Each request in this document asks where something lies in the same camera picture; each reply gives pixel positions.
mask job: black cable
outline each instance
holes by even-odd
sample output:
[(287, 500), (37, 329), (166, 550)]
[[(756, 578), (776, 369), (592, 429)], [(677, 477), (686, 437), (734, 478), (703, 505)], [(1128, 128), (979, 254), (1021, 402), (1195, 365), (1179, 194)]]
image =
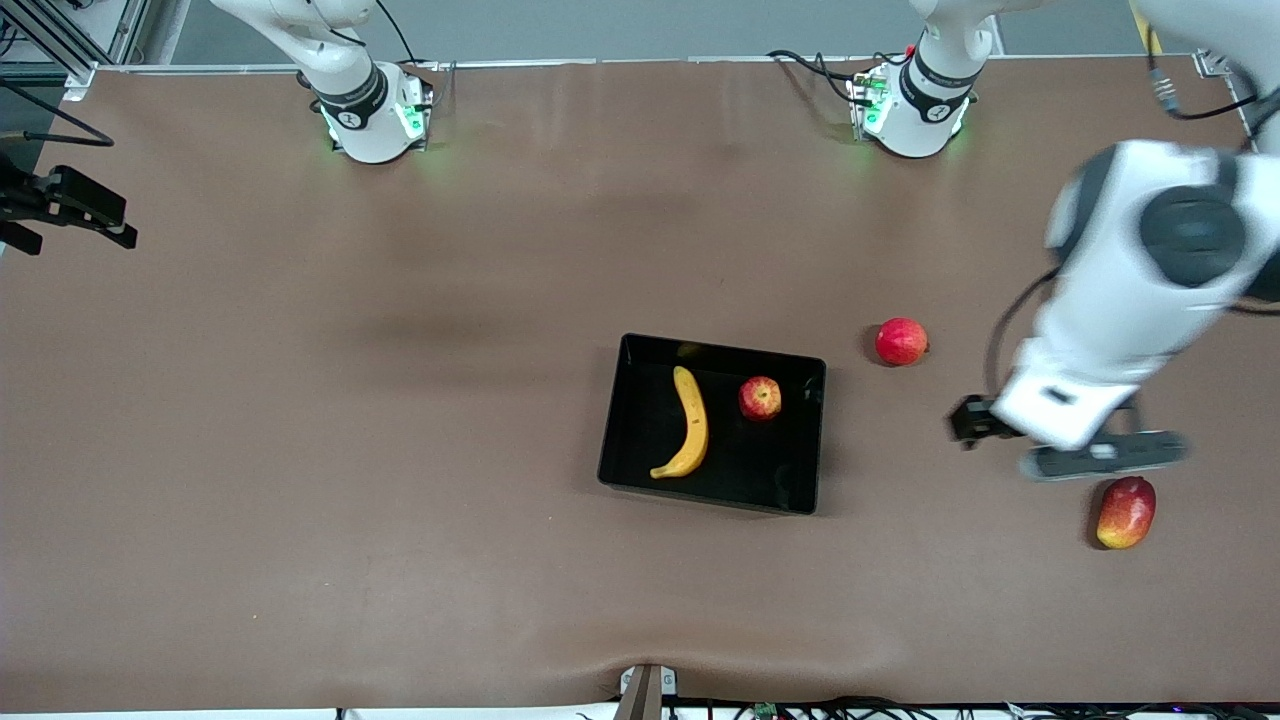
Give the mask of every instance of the black cable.
[(383, 4), (383, 0), (378, 0), (378, 6), (381, 9), (383, 14), (387, 15), (387, 20), (392, 23), (392, 28), (401, 38), (401, 45), (404, 46), (404, 59), (401, 60), (401, 63), (425, 63), (426, 60), (422, 60), (413, 54), (413, 50), (408, 46), (408, 41), (404, 40), (404, 33), (401, 32), (399, 23), (396, 22), (396, 18), (392, 15), (392, 12), (387, 9), (387, 5)]
[(1027, 290), (1024, 290), (1018, 299), (1005, 309), (1004, 314), (1000, 315), (1000, 319), (996, 320), (996, 324), (991, 328), (991, 338), (987, 341), (987, 357), (983, 363), (984, 374), (987, 377), (988, 396), (995, 397), (996, 389), (1000, 386), (1000, 346), (1005, 340), (1005, 331), (1009, 329), (1010, 320), (1014, 319), (1014, 315), (1021, 310), (1023, 305), (1030, 300), (1032, 295), (1034, 295), (1041, 286), (1057, 277), (1057, 270), (1059, 268), (1053, 268), (1052, 270), (1036, 278), (1032, 284), (1027, 286)]
[(361, 47), (367, 47), (367, 46), (369, 46), (369, 44), (367, 44), (367, 42), (365, 42), (364, 40), (360, 40), (358, 37), (348, 37), (348, 36), (346, 36), (346, 35), (343, 35), (343, 33), (338, 32), (338, 31), (337, 31), (337, 29), (334, 29), (334, 28), (329, 28), (329, 32), (330, 32), (332, 35), (337, 36), (337, 37), (340, 37), (340, 38), (346, 40), (347, 42), (351, 42), (352, 45), (358, 45), (358, 46), (361, 46)]
[(905, 65), (905, 64), (908, 64), (908, 63), (911, 61), (911, 58), (908, 56), (908, 55), (902, 55), (901, 60), (895, 60), (893, 58), (890, 58), (888, 55), (886, 55), (883, 53), (872, 53), (872, 59), (881, 60), (883, 63), (888, 63), (891, 65), (899, 65), (899, 67), (900, 65)]
[(306, 0), (306, 4), (311, 5), (311, 8), (316, 12), (316, 17), (320, 18), (320, 22), (324, 23), (324, 27), (325, 27), (326, 31), (329, 31), (329, 35), (332, 35), (334, 37), (339, 37), (342, 40), (346, 40), (347, 42), (351, 42), (352, 45), (358, 45), (361, 47), (367, 47), (369, 44), (365, 42), (364, 40), (360, 40), (357, 37), (349, 37), (349, 36), (346, 36), (346, 35), (338, 32), (333, 27), (333, 23), (329, 22), (329, 18), (325, 18), (324, 13), (320, 12), (320, 5), (316, 5), (314, 3), (314, 0)]
[(27, 92), (26, 90), (18, 87), (17, 85), (9, 82), (8, 79), (0, 77), (0, 87), (8, 87), (12, 92), (19, 97), (32, 102), (33, 105), (49, 110), (50, 113), (58, 115), (59, 118), (67, 120), (68, 123), (78, 127), (79, 129), (92, 135), (93, 137), (74, 137), (69, 135), (50, 135), (45, 132), (27, 132), (22, 131), (23, 140), (42, 140), (45, 142), (64, 142), (67, 145), (88, 145), (92, 147), (111, 147), (115, 141), (108, 137), (105, 133), (99, 132), (88, 123), (64, 113), (59, 108), (45, 102), (44, 100), (36, 97), (35, 95)]
[(818, 53), (817, 55), (814, 55), (814, 60), (818, 60), (818, 65), (822, 68), (822, 74), (823, 74), (823, 77), (827, 78), (827, 85), (831, 86), (831, 91), (835, 92), (841, 100), (844, 100), (845, 102), (849, 102), (850, 105), (860, 105), (863, 108), (870, 108), (872, 106), (870, 100), (863, 100), (860, 97), (852, 97), (851, 95), (846, 94), (844, 90), (840, 90), (840, 86), (836, 85), (836, 78), (831, 74), (831, 69), (827, 68), (827, 60), (822, 56), (822, 53)]
[(845, 81), (854, 79), (854, 76), (851, 76), (851, 74), (833, 73), (831, 70), (827, 70), (824, 73), (824, 72), (822, 72), (822, 68), (819, 68), (818, 65), (810, 63), (809, 60), (804, 59), (799, 54), (792, 53), (790, 50), (774, 50), (773, 53), (769, 53), (765, 56), (767, 58), (774, 58), (774, 59), (777, 59), (777, 58), (786, 58), (788, 60), (795, 60), (804, 69), (809, 70), (810, 73), (817, 73), (819, 76), (829, 76), (829, 77), (833, 77), (836, 79), (845, 79)]
[(1236, 315), (1253, 315), (1256, 318), (1280, 318), (1280, 310), (1251, 307), (1248, 305), (1231, 305), (1228, 307), (1228, 313), (1235, 313)]
[(1165, 113), (1178, 120), (1203, 120), (1206, 118), (1216, 118), (1230, 113), (1231, 110), (1239, 110), (1240, 108), (1257, 102), (1257, 95), (1249, 95), (1248, 97), (1236, 100), (1229, 105), (1222, 105), (1221, 108), (1215, 108), (1212, 110), (1204, 110), (1203, 113), (1183, 113), (1178, 109), (1178, 96), (1174, 90), (1174, 83), (1169, 79), (1164, 70), (1156, 65), (1156, 51), (1152, 49), (1152, 44), (1156, 40), (1156, 31), (1149, 24), (1147, 26), (1147, 72), (1152, 77), (1152, 82), (1156, 88), (1156, 99), (1160, 100), (1164, 106)]

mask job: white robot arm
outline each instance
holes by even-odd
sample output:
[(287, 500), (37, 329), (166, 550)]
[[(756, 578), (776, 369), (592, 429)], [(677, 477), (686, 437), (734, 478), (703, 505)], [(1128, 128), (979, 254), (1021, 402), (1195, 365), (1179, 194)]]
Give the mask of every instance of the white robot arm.
[(1280, 58), (1267, 51), (1280, 38), (1280, 1), (1155, 0), (1139, 9), (1162, 33), (1222, 53), (1252, 76), (1262, 152), (1121, 142), (1061, 192), (1046, 236), (1061, 261), (1053, 297), (995, 402), (972, 396), (952, 415), (966, 443), (1021, 433), (1046, 443), (1024, 465), (1036, 478), (1180, 460), (1178, 436), (1114, 434), (1107, 419), (1236, 299), (1280, 301), (1280, 123), (1267, 122), (1280, 102)]
[(872, 102), (855, 113), (861, 132), (906, 158), (942, 150), (960, 132), (969, 91), (995, 47), (993, 15), (1052, 1), (910, 0), (924, 33), (914, 53), (874, 68), (870, 88), (855, 91)]
[(374, 63), (349, 28), (369, 20), (370, 0), (212, 0), (284, 51), (298, 68), (352, 159), (385, 163), (426, 140), (430, 96), (422, 81)]

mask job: red apple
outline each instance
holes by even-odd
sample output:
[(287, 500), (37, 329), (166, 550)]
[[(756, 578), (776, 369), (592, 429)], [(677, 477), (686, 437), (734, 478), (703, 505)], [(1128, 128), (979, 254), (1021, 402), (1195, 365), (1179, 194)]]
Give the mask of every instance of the red apple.
[(876, 333), (876, 354), (890, 365), (910, 365), (929, 350), (929, 336), (910, 318), (886, 320)]
[(1133, 547), (1147, 537), (1155, 519), (1156, 488), (1137, 475), (1120, 478), (1102, 497), (1098, 542), (1114, 550)]
[(782, 391), (772, 378), (754, 377), (739, 388), (737, 406), (748, 420), (756, 423), (772, 420), (782, 413)]

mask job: brown table surface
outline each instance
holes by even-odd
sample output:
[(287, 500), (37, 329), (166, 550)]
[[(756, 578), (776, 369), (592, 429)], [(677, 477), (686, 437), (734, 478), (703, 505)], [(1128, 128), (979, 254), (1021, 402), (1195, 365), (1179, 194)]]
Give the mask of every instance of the brown table surface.
[[(0, 270), (0, 708), (585, 702), (637, 661), (685, 696), (1275, 700), (1277, 325), (1149, 383), (1194, 455), (1129, 552), (1087, 542), (1097, 483), (943, 430), (1070, 172), (1239, 122), (1165, 118), (1134, 58), (980, 90), (910, 161), (769, 64), (468, 70), (429, 151), (361, 167), (292, 77), (104, 73), (73, 109), (119, 146), (44, 165), (140, 247), (47, 229)], [(893, 315), (919, 366), (865, 357)], [(826, 359), (818, 514), (598, 484), (626, 332)]]

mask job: yellow banana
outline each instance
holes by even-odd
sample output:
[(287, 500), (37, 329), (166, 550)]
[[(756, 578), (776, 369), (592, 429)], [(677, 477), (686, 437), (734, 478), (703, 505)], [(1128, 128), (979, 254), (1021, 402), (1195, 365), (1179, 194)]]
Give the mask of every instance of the yellow banana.
[(653, 479), (684, 478), (703, 464), (707, 457), (707, 407), (703, 406), (703, 393), (698, 391), (698, 380), (689, 370), (676, 366), (676, 395), (685, 407), (685, 445), (662, 468), (649, 470)]

